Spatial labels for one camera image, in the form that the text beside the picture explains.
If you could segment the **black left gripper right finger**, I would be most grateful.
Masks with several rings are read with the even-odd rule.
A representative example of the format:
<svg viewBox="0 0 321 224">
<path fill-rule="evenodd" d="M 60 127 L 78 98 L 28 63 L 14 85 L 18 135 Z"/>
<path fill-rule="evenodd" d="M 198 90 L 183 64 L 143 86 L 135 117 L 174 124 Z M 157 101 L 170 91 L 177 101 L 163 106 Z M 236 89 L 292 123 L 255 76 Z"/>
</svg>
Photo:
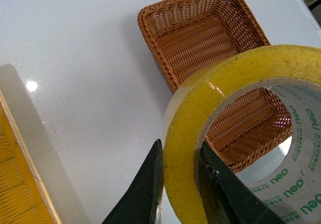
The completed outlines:
<svg viewBox="0 0 321 224">
<path fill-rule="evenodd" d="M 203 142 L 200 195 L 208 223 L 284 223 Z"/>
</svg>

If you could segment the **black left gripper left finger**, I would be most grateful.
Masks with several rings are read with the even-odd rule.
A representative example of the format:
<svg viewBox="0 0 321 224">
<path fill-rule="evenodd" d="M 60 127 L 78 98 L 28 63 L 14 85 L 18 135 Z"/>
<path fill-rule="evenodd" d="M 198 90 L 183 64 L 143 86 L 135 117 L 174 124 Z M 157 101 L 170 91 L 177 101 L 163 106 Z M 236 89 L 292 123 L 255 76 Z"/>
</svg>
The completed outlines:
<svg viewBox="0 0 321 224">
<path fill-rule="evenodd" d="M 157 139 L 128 190 L 103 223 L 161 223 L 163 188 L 163 146 Z"/>
</svg>

